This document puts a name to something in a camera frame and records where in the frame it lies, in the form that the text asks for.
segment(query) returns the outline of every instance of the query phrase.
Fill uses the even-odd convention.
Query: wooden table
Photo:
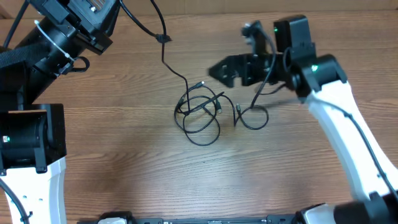
[[[305,14],[318,54],[340,61],[373,134],[398,164],[398,12]],[[240,35],[245,22],[258,19],[271,32],[272,22],[288,15],[167,16],[174,41],[167,44],[166,61],[189,84],[204,80],[246,107],[255,86],[227,89],[206,70],[227,55],[250,52]],[[161,32],[157,17],[140,19]],[[1,41],[11,24],[0,20]],[[11,47],[33,27],[33,20],[22,21]],[[114,44],[102,56],[84,53],[91,62],[86,73],[60,77],[36,102],[65,107],[69,223],[118,210],[131,210],[136,217],[258,217],[351,200],[340,162],[305,106],[269,108],[269,124],[250,131],[241,123],[233,127],[231,108],[221,100],[220,139],[209,147],[195,146],[174,123],[184,83],[161,64],[160,44],[127,17],[118,19],[111,38]],[[284,90],[260,97],[259,103],[294,96]],[[190,122],[208,121],[199,117]],[[264,120],[257,113],[247,119],[251,124]],[[196,140],[209,140],[215,131],[213,125]],[[10,222],[3,195],[0,216]]]

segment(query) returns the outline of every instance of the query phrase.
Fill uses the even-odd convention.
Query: wall
[[[155,10],[149,0],[124,0],[135,15],[153,15]],[[15,18],[23,0],[0,0],[0,15]],[[217,14],[245,12],[286,11],[360,11],[397,9],[398,0],[157,0],[163,14]],[[25,18],[40,15],[32,7]]]

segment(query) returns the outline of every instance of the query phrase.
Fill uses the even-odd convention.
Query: robotic arm
[[[2,49],[0,54],[0,176],[14,192],[7,192],[13,223],[62,224],[67,222],[63,202],[67,153],[63,106],[32,103],[59,75],[87,70],[90,63],[80,57],[82,51],[101,55],[112,43],[109,36],[120,6],[128,9],[120,0],[28,2],[45,18],[36,22],[37,27],[14,50]],[[396,222],[398,171],[362,118],[344,71],[333,56],[316,56],[306,17],[281,19],[274,27],[277,50],[282,54],[267,53],[264,31],[255,22],[243,29],[253,53],[229,56],[210,68],[209,74],[233,87],[235,77],[241,77],[247,86],[263,81],[271,71],[266,82],[283,82],[295,91],[326,132],[357,200],[337,207],[311,207],[284,222]],[[153,36],[158,41],[166,38]],[[84,61],[86,67],[75,68],[76,60]],[[26,214],[17,209],[18,205]],[[273,218],[268,216],[261,222]],[[147,223],[147,219],[135,220],[123,213],[102,219],[95,223]]]

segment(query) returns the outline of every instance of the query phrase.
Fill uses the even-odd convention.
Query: wooden surface
[[[365,120],[398,165],[397,11],[305,14],[318,54],[331,53],[340,61]],[[250,51],[240,36],[245,22],[259,19],[271,32],[272,21],[288,15],[167,16],[174,41],[167,44],[166,61],[191,85],[204,80],[246,107],[255,86],[227,89],[206,69],[227,55]],[[140,19],[160,32],[157,17]],[[1,20],[0,29],[11,24]],[[33,20],[23,20],[10,46],[33,27]],[[5,36],[1,32],[0,40]],[[84,53],[91,62],[86,73],[60,77],[37,100],[65,106],[69,223],[116,210],[131,210],[136,217],[258,217],[351,200],[340,162],[304,106],[269,108],[269,124],[250,131],[241,123],[233,128],[231,108],[222,100],[220,139],[210,147],[194,146],[174,123],[184,84],[161,64],[160,45],[126,17],[118,19],[111,38],[114,44],[102,56]],[[285,90],[258,102],[293,97]],[[208,119],[201,118],[190,122]],[[263,117],[252,113],[247,119],[255,123]],[[213,137],[214,130],[197,141]],[[10,222],[3,195],[0,221]]]
[[[25,0],[0,0],[0,15],[15,18]],[[136,16],[156,15],[149,0],[124,0]],[[221,14],[247,12],[297,12],[297,11],[360,11],[394,10],[398,0],[158,0],[163,15]],[[40,18],[37,10],[29,6],[24,18]]]

